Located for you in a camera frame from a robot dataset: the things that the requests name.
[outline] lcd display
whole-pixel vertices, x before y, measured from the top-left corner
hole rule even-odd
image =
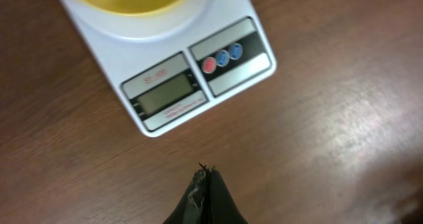
[[[186,78],[185,74],[181,74],[141,95],[137,100],[144,109],[145,114],[150,115],[166,104],[192,91],[190,81]]]

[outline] wooden table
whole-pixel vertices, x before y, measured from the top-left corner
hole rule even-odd
[[[58,0],[0,0],[0,223],[161,223],[199,161],[250,223],[418,213],[423,0],[252,2],[277,73],[149,139]]]

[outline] black pointed object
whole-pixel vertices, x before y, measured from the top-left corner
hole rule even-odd
[[[214,167],[197,171],[176,209],[163,224],[248,224]]]

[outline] white scale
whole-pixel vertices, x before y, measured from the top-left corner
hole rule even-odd
[[[187,0],[148,20],[117,19],[78,0],[61,1],[135,124],[149,137],[276,70],[250,0]]]

